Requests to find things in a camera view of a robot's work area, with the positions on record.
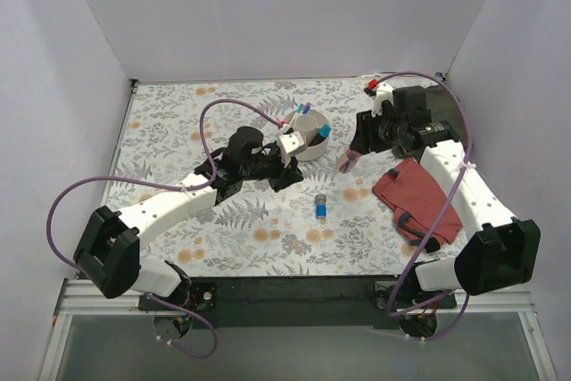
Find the blue and grey cap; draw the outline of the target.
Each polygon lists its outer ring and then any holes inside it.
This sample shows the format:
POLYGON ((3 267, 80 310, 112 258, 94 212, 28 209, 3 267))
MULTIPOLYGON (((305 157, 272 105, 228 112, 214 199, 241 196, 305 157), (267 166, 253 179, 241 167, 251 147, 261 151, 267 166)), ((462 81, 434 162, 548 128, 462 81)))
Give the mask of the blue and grey cap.
POLYGON ((327 197, 323 194, 315 196, 316 218, 325 219, 327 217, 327 197))

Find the blue-capped black highlighter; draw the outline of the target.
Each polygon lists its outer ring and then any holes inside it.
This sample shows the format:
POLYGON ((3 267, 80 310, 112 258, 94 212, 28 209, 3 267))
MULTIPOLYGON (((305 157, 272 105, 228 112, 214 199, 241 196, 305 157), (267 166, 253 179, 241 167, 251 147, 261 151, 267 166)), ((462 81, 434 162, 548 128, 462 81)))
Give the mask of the blue-capped black highlighter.
POLYGON ((331 132, 331 127, 326 123, 324 124, 314 138, 310 141, 310 147, 320 145, 321 143, 325 142, 328 139, 328 136, 331 132))

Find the white round compartment organizer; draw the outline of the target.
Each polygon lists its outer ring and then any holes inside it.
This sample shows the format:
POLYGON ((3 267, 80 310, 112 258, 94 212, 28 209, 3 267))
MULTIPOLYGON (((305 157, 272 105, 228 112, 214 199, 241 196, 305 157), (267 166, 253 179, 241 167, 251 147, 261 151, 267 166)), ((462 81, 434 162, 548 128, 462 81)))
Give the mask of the white round compartment organizer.
POLYGON ((285 122, 302 135, 306 144, 305 150, 296 155, 298 161, 315 161, 326 152, 332 129, 324 114, 314 109, 306 113, 289 112, 285 122))

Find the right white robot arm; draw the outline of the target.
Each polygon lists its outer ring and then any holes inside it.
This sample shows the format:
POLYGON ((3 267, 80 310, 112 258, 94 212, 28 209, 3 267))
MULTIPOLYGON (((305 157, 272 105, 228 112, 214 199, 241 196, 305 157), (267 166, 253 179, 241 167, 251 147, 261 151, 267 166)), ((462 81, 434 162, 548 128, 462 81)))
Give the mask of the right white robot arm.
POLYGON ((420 86, 394 89, 376 79, 364 89, 373 107, 356 116, 346 165, 362 155, 399 148, 405 159, 373 186, 412 246, 436 253, 465 232, 455 257, 414 262, 385 294, 424 307, 447 291, 470 296, 531 280, 541 232, 503 205, 468 160, 468 150, 445 120, 435 121, 420 86))

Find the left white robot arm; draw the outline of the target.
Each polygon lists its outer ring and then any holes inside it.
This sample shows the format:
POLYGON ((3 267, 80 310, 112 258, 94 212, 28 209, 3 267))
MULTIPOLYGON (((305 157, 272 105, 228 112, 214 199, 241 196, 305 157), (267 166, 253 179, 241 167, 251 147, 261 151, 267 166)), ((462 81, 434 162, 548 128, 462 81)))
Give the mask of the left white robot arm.
POLYGON ((265 180, 276 192, 301 182, 295 156, 304 149, 297 131, 264 144, 258 129, 240 127, 227 146, 211 152, 174 190, 118 211, 95 210, 73 260, 108 299, 133 290, 181 309, 190 302, 192 279, 175 263, 148 259, 142 251, 179 222, 237 194, 246 181, 265 180))

